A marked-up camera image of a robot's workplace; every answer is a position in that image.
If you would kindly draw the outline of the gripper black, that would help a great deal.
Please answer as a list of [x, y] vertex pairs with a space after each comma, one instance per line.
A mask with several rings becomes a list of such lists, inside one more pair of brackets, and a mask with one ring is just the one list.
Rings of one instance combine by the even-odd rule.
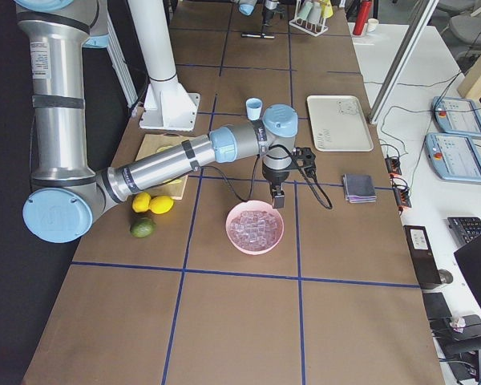
[[280, 18], [284, 16], [284, 9], [277, 6], [275, 9], [268, 9], [266, 7], [262, 10], [262, 26], [261, 26], [261, 36], [268, 37], [268, 28], [269, 28], [269, 21], [271, 21], [276, 15]]
[[268, 182], [269, 190], [273, 197], [273, 208], [283, 209], [285, 207], [285, 193], [282, 187], [284, 181], [282, 179], [272, 179], [268, 180]]

